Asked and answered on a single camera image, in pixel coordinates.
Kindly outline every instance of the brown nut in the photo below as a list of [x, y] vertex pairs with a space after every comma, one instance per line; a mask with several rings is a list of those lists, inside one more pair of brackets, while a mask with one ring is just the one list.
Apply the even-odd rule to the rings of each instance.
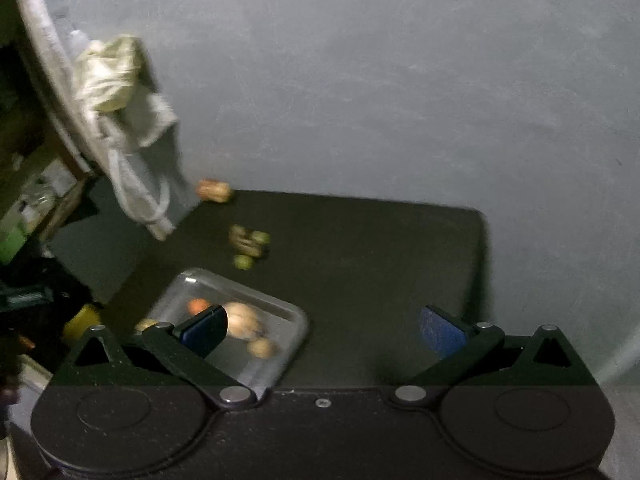
[[211, 200], [222, 204], [229, 201], [233, 195], [233, 190], [226, 182], [206, 178], [198, 183], [196, 193], [201, 200]]
[[278, 346], [271, 339], [265, 337], [258, 338], [251, 341], [246, 349], [251, 355], [254, 355], [260, 359], [269, 359], [276, 355]]

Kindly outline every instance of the potato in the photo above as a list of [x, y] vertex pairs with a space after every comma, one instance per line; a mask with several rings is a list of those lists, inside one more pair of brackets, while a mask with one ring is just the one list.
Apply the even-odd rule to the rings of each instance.
[[276, 355], [278, 347], [271, 339], [260, 337], [254, 341], [251, 341], [246, 349], [251, 355], [254, 355], [260, 359], [269, 359]]

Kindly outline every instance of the black equipment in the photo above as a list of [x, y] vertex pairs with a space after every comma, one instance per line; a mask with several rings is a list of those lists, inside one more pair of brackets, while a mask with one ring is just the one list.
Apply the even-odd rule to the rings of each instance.
[[425, 315], [446, 357], [406, 384], [276, 388], [259, 404], [202, 358], [226, 334], [219, 306], [126, 344], [94, 326], [40, 397], [33, 435], [57, 479], [604, 478], [614, 416], [560, 329], [505, 336]]

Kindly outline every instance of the yellow object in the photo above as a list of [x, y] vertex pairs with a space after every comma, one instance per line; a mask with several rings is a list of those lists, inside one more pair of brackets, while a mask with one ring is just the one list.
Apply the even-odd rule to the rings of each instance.
[[73, 344], [82, 337], [87, 328], [101, 323], [98, 310], [92, 304], [87, 303], [63, 328], [62, 341], [67, 344]]
[[149, 319], [148, 317], [143, 317], [139, 322], [136, 323], [136, 331], [144, 332], [150, 326], [153, 326], [157, 323], [155, 319]]

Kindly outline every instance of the orange fruit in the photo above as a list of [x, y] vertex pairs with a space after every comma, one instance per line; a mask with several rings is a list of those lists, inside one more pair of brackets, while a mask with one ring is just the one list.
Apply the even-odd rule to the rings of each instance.
[[187, 305], [187, 310], [189, 314], [192, 316], [196, 316], [196, 314], [201, 313], [203, 310], [206, 310], [211, 304], [209, 301], [204, 298], [193, 298], [189, 300], [189, 304]]

